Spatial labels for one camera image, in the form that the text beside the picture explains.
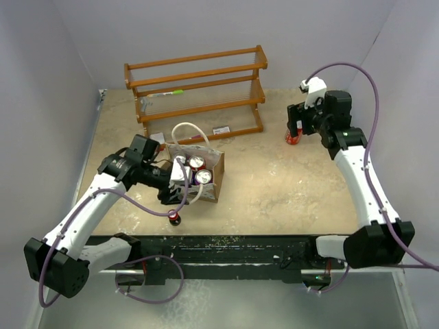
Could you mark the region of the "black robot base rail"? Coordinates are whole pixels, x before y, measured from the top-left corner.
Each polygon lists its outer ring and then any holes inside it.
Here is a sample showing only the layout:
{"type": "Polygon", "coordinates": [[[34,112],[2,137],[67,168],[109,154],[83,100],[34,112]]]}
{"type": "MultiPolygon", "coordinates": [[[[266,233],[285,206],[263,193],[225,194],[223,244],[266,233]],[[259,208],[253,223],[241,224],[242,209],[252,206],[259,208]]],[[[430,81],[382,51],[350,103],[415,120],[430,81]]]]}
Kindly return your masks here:
{"type": "Polygon", "coordinates": [[[146,272],[147,285],[168,279],[278,280],[286,284],[330,282],[327,269],[343,269],[316,251],[312,235],[137,235],[135,265],[108,266],[122,273],[146,272]]]}

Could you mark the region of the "pink-capped marker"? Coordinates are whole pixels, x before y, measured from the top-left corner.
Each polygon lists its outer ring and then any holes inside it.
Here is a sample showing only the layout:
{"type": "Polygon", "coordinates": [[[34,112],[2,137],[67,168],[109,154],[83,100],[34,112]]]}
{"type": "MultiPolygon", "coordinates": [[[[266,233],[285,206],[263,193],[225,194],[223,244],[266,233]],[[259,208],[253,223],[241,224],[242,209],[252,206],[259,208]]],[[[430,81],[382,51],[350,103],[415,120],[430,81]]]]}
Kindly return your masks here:
{"type": "Polygon", "coordinates": [[[203,139],[203,137],[201,137],[200,135],[198,135],[198,136],[193,136],[193,137],[190,137],[189,138],[189,140],[198,140],[198,139],[203,139]]]}

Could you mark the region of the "orange wooden rack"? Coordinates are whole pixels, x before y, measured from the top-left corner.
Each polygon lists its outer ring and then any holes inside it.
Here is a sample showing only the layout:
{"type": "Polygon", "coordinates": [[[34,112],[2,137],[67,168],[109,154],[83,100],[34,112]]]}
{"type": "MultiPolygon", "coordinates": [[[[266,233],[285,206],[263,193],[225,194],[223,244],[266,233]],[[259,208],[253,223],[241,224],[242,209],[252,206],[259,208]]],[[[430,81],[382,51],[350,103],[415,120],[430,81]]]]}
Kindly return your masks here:
{"type": "Polygon", "coordinates": [[[259,105],[265,102],[261,86],[261,70],[268,59],[261,45],[138,64],[124,64],[124,83],[134,95],[137,123],[145,136],[155,121],[177,119],[193,121],[204,113],[223,114],[221,126],[231,126],[236,111],[246,108],[252,115],[252,126],[214,135],[220,139],[260,133],[264,130],[259,105]],[[182,89],[181,95],[146,97],[182,89]]]}

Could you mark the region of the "small red-capped dark bottle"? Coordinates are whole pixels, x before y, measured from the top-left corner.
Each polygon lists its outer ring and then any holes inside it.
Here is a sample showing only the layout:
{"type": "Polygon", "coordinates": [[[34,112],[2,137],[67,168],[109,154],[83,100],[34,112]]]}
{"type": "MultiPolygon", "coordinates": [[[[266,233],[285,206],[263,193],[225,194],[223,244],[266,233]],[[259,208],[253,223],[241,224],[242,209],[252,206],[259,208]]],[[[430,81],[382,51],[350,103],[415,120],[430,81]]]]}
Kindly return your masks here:
{"type": "Polygon", "coordinates": [[[169,223],[172,226],[179,226],[180,223],[181,223],[181,217],[180,217],[180,215],[177,212],[175,212],[174,214],[168,216],[168,219],[169,219],[169,223]]]}

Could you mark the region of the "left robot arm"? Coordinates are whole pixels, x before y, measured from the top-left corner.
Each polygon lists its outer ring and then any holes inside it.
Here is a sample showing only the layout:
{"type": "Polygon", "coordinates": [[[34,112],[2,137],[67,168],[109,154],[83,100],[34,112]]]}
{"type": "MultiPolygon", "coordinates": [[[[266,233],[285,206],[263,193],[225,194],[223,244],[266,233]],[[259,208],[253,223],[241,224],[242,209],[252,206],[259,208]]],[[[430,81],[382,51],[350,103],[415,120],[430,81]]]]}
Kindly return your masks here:
{"type": "Polygon", "coordinates": [[[45,301],[45,288],[72,298],[94,273],[118,264],[126,269],[139,265],[141,242],[127,234],[115,234],[99,245],[86,245],[97,225],[121,198],[144,212],[160,215],[126,195],[132,186],[155,188],[162,204],[176,205],[176,209],[163,213],[164,217],[177,215],[186,205],[190,179],[183,175],[182,188],[171,182],[171,170],[157,167],[154,162],[160,148],[157,141],[135,135],[130,146],[102,160],[87,192],[51,232],[25,244],[27,268],[31,279],[38,283],[42,307],[51,306],[45,301]]]}

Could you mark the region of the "red cola can front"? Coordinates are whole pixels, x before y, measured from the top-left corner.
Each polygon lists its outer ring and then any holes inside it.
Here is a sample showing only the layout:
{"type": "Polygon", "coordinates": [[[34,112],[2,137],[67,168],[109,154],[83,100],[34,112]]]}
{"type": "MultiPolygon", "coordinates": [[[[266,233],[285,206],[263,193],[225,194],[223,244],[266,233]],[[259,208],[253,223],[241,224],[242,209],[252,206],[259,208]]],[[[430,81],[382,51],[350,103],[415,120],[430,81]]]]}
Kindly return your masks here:
{"type": "Polygon", "coordinates": [[[195,172],[206,169],[205,159],[198,155],[193,155],[188,159],[188,165],[195,172]]]}

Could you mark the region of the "red cola can back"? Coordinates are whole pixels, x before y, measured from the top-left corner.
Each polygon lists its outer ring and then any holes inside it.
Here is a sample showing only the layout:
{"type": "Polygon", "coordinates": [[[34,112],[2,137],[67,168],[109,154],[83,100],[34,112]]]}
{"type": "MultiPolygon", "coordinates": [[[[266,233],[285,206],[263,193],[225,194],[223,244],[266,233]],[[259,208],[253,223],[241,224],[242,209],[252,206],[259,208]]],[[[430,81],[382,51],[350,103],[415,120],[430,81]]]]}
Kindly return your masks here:
{"type": "Polygon", "coordinates": [[[289,129],[286,130],[285,133],[285,142],[289,145],[297,145],[302,137],[302,129],[298,128],[297,129],[297,135],[296,136],[292,136],[291,132],[289,129]]]}

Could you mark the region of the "purple can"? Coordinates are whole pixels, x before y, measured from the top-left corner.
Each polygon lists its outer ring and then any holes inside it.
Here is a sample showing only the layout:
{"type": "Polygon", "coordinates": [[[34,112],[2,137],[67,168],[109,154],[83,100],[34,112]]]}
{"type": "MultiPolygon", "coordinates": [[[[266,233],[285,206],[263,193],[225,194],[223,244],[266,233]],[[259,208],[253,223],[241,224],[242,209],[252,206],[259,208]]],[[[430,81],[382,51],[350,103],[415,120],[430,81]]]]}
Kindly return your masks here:
{"type": "Polygon", "coordinates": [[[210,184],[213,181],[213,174],[208,169],[197,171],[193,178],[193,183],[198,186],[201,184],[210,184]]]}
{"type": "Polygon", "coordinates": [[[177,154],[174,156],[173,160],[177,165],[181,164],[181,165],[185,166],[187,158],[185,155],[177,154]]]}

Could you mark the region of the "red cola can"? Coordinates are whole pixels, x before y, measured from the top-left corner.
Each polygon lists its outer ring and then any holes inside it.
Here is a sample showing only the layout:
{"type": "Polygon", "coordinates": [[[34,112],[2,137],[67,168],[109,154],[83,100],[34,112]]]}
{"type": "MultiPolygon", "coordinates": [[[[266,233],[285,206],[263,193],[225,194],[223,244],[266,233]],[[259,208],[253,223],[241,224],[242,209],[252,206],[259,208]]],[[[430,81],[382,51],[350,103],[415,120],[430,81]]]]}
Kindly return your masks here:
{"type": "Polygon", "coordinates": [[[302,129],[298,128],[297,129],[297,135],[296,136],[292,136],[291,132],[289,129],[286,130],[285,133],[285,142],[289,145],[297,145],[302,137],[302,129]]]}
{"type": "Polygon", "coordinates": [[[188,165],[195,172],[206,169],[205,159],[198,155],[193,155],[188,159],[188,165]]]}

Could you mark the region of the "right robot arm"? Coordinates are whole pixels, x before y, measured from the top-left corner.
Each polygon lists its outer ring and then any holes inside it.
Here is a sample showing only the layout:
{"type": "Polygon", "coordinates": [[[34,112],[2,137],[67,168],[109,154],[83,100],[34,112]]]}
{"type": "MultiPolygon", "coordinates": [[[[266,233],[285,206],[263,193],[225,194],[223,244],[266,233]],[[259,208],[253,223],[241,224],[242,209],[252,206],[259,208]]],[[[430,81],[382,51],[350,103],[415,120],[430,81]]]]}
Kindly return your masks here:
{"type": "Polygon", "coordinates": [[[365,160],[368,142],[358,127],[351,126],[351,95],[330,90],[318,97],[316,104],[287,107],[287,127],[292,136],[319,134],[347,184],[359,223],[348,236],[324,235],[305,251],[306,263],[321,268],[329,258],[347,262],[352,268],[397,265],[404,257],[400,238],[409,245],[415,229],[411,222],[401,221],[390,205],[370,160],[365,160]]]}

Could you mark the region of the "white box under rack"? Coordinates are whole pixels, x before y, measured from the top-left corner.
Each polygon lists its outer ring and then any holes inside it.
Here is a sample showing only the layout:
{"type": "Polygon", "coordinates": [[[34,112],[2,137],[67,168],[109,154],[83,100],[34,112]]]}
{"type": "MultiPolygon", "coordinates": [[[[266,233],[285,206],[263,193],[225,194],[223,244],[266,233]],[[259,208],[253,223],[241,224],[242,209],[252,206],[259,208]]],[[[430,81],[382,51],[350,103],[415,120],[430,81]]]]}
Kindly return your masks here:
{"type": "Polygon", "coordinates": [[[150,134],[150,138],[154,141],[159,142],[160,144],[165,143],[165,136],[162,132],[150,134]]]}

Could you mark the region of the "canvas tote bag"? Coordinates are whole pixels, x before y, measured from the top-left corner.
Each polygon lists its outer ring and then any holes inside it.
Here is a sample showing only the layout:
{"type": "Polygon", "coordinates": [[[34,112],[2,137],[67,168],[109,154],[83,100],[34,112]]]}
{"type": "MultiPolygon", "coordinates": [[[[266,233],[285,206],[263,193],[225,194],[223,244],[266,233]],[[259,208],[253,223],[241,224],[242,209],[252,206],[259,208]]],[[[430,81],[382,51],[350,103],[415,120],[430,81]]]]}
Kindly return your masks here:
{"type": "Polygon", "coordinates": [[[172,161],[170,182],[184,188],[185,179],[188,179],[190,202],[217,203],[224,177],[224,152],[213,149],[209,137],[198,126],[189,122],[175,125],[171,131],[171,138],[173,142],[165,145],[172,161]],[[185,145],[177,141],[177,129],[184,126],[198,131],[206,145],[185,145]]]}

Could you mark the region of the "green-capped marker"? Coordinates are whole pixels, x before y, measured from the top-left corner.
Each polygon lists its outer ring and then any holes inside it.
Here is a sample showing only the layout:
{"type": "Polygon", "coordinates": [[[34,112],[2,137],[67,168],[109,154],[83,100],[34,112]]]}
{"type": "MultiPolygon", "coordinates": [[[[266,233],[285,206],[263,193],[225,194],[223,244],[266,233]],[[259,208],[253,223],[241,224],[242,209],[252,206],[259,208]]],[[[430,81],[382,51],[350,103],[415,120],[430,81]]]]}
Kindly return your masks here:
{"type": "Polygon", "coordinates": [[[173,91],[167,91],[167,92],[161,92],[161,93],[150,93],[146,97],[164,97],[164,96],[170,96],[170,95],[181,95],[184,93],[184,90],[178,89],[173,91]]]}

